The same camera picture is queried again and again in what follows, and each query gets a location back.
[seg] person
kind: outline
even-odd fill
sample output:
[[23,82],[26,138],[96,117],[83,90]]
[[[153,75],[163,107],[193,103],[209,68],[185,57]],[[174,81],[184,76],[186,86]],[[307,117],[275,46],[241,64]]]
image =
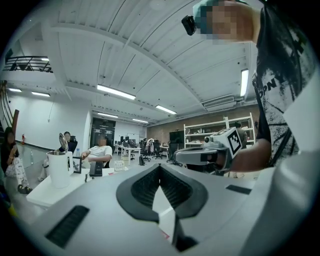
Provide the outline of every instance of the person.
[[[77,144],[73,141],[70,141],[71,140],[71,134],[70,132],[66,131],[64,132],[64,137],[66,139],[66,142],[68,143],[68,151],[74,153],[75,150],[76,150],[76,147],[77,147]],[[55,151],[60,151],[60,152],[65,152],[65,150],[63,149],[63,147],[61,146],[60,148],[56,149]],[[42,165],[42,170],[41,170],[41,173],[40,173],[40,176],[38,177],[38,181],[39,182],[42,182],[47,176],[47,172],[46,172],[46,169],[48,168],[49,166],[49,161],[48,159],[45,159],[43,161],[43,165]]]
[[109,166],[109,162],[112,159],[112,148],[109,146],[110,141],[105,135],[100,135],[98,138],[98,146],[89,148],[81,153],[82,166],[84,168],[90,168],[91,162],[106,162],[106,168]]
[[26,171],[19,158],[18,147],[16,145],[15,133],[11,127],[4,131],[4,142],[1,145],[1,167],[4,174],[11,178],[16,178],[18,182],[17,190],[21,194],[29,194],[32,189],[29,187]]
[[[252,78],[260,110],[257,142],[238,152],[230,171],[259,171],[297,154],[283,113],[318,66],[307,37],[277,7],[257,10],[239,0],[202,0],[193,7],[193,16],[201,34],[225,42],[253,42],[258,50]],[[224,162],[218,154],[216,163]]]
[[239,123],[239,122],[235,122],[234,126],[239,134],[242,149],[246,149],[247,148],[247,139],[248,139],[247,132],[244,129],[241,129],[241,123]]

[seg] kettle lid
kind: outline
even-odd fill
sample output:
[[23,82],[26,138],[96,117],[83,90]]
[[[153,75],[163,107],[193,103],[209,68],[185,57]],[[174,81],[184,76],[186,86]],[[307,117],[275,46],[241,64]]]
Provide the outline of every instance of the kettle lid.
[[64,151],[68,151],[68,149],[69,149],[68,142],[66,140],[66,137],[62,133],[59,134],[59,141],[60,141],[60,145],[64,149]]

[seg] balcony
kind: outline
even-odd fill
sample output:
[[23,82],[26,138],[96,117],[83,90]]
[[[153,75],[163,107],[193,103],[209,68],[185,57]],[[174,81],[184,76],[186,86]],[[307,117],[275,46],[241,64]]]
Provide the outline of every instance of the balcony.
[[46,56],[17,56],[5,60],[3,71],[39,71],[53,73]]

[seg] fluorescent light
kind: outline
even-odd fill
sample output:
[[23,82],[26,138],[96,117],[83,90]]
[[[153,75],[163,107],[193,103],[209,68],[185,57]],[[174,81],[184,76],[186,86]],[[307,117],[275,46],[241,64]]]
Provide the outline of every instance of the fluorescent light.
[[106,117],[110,117],[110,118],[118,118],[116,115],[112,115],[112,114],[98,113],[98,115],[106,116]]
[[112,89],[110,87],[102,86],[102,85],[99,85],[99,84],[97,85],[96,88],[98,90],[100,90],[100,91],[104,91],[104,92],[107,92],[107,93],[110,93],[110,94],[119,95],[119,96],[128,98],[130,100],[134,100],[136,98],[136,96],[134,96],[134,95],[131,95],[131,94],[119,91],[119,90],[115,90],[115,89]]
[[22,93],[20,89],[8,88],[11,92]]
[[149,122],[147,122],[147,121],[142,121],[142,120],[139,120],[139,119],[132,119],[133,121],[137,121],[137,122],[141,122],[141,123],[149,123]]
[[245,96],[247,92],[248,86],[248,77],[249,77],[249,70],[244,69],[241,71],[241,92],[240,97]]
[[45,96],[45,97],[50,97],[50,94],[48,93],[40,93],[40,92],[31,92],[33,95],[39,95],[39,96]]
[[163,107],[163,106],[160,106],[160,105],[156,106],[156,108],[157,108],[157,109],[160,109],[160,110],[163,110],[163,111],[165,111],[165,112],[168,112],[168,113],[170,113],[170,114],[172,114],[172,115],[175,115],[175,114],[177,113],[177,112],[171,111],[170,109],[167,109],[167,108],[165,108],[165,107]]

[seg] water bottle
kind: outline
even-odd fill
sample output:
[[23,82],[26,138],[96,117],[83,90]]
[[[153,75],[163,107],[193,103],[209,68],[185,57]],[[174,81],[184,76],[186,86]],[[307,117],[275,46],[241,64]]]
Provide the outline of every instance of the water bottle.
[[31,149],[31,152],[30,152],[30,162],[31,162],[32,165],[34,164],[34,154],[32,153],[32,149]]

